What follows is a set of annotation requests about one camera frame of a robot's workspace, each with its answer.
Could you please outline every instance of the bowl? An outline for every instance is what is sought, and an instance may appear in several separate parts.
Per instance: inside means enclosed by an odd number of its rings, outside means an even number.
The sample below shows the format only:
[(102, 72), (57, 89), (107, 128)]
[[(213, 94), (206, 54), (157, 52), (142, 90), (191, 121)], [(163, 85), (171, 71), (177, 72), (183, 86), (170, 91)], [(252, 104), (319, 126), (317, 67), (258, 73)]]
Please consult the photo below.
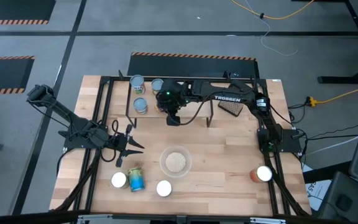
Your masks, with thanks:
[[(179, 152), (186, 159), (185, 167), (179, 172), (170, 171), (168, 169), (167, 165), (166, 165), (167, 157), (173, 152)], [(162, 154), (160, 156), (160, 167), (162, 169), (162, 172), (164, 172), (164, 174), (166, 174), (169, 177), (183, 177), (191, 169), (191, 155), (190, 155), (190, 152), (184, 146), (170, 146), (170, 147), (166, 148), (162, 152)]]

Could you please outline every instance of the can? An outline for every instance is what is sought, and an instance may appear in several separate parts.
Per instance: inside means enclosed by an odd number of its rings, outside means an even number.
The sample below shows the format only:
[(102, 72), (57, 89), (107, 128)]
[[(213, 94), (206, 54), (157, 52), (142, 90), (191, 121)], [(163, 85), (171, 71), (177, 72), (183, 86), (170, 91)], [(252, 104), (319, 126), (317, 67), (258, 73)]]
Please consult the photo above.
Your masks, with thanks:
[(142, 75), (134, 75), (129, 80), (129, 83), (135, 90), (135, 94), (143, 94), (146, 91), (146, 87), (144, 86), (144, 78)]
[(172, 193), (172, 185), (167, 180), (162, 180), (157, 184), (157, 193), (161, 197), (168, 197)]
[(139, 114), (147, 113), (147, 102), (144, 98), (138, 98), (134, 101), (134, 108)]
[(128, 171), (131, 192), (144, 189), (143, 171), (141, 168), (133, 168)]
[(111, 184), (113, 187), (126, 189), (129, 186), (129, 180), (123, 172), (116, 172), (111, 178)]
[(272, 179), (272, 171), (267, 166), (260, 166), (251, 170), (249, 176), (255, 183), (264, 183)]
[(164, 81), (161, 78), (156, 78), (152, 81), (152, 89), (155, 95), (161, 90), (163, 83)]

